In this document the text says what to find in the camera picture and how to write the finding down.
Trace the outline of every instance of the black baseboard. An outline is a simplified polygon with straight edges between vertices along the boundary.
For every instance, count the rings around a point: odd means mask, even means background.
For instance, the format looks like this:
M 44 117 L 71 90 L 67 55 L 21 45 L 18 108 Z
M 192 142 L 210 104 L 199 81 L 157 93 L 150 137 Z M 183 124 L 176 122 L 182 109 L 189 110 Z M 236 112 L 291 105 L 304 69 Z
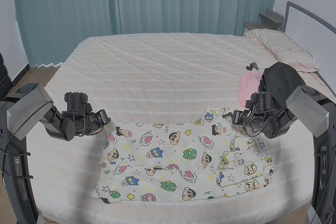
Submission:
M 16 76 L 16 78 L 13 80 L 13 86 L 15 87 L 16 84 L 19 83 L 19 81 L 23 78 L 23 76 L 28 72 L 28 70 L 30 69 L 29 64 L 27 64 L 22 70 L 21 72 Z

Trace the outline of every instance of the nightstand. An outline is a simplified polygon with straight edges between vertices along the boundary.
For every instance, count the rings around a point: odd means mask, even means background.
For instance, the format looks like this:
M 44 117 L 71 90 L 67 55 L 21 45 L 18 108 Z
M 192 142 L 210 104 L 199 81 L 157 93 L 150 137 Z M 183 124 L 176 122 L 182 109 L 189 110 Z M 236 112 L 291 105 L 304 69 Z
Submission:
M 262 23 L 245 21 L 244 33 L 252 29 L 281 30 L 284 17 L 266 8 L 265 13 L 259 13 Z

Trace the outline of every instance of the tiled floor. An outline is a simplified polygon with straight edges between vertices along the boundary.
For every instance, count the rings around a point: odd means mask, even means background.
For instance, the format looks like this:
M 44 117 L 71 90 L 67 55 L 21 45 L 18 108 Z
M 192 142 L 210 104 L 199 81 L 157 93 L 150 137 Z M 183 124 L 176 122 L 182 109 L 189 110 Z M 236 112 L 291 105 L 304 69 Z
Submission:
M 42 86 L 46 86 L 56 71 L 57 68 L 54 66 L 34 67 L 26 73 L 26 75 L 19 81 L 19 83 L 14 88 L 11 89 L 9 94 L 15 92 L 19 87 L 30 82 L 38 82 L 41 83 Z M 1 180 L 0 180 L 0 208 L 1 208 L 0 210 L 1 223 L 15 224 L 16 218 L 13 209 L 11 207 L 11 204 L 8 200 L 7 192 L 3 187 Z M 306 214 L 307 214 L 307 206 L 304 206 L 286 217 L 277 219 L 267 224 L 303 224 L 305 221 Z

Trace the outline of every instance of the cartoon print pajama shirt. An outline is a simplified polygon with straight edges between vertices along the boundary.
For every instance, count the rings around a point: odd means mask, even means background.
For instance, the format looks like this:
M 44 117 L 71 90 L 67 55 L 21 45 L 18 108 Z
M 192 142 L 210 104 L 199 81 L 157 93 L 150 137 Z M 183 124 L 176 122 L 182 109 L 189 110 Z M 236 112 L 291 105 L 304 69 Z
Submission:
M 92 196 L 189 201 L 266 187 L 272 157 L 263 141 L 231 124 L 232 112 L 208 107 L 203 118 L 173 125 L 110 123 Z

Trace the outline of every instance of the yellow star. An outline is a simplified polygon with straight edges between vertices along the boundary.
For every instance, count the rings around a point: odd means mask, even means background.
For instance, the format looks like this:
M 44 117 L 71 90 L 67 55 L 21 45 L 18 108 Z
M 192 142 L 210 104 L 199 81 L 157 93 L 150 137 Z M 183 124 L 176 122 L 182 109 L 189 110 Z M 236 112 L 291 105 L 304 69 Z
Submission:
M 128 194 L 127 198 L 129 198 L 129 199 L 130 199 L 130 201 L 132 201 L 133 199 L 135 199 L 135 198 L 134 198 L 134 195 L 133 195 L 133 194 L 131 194 L 131 193 L 130 193 L 130 194 Z

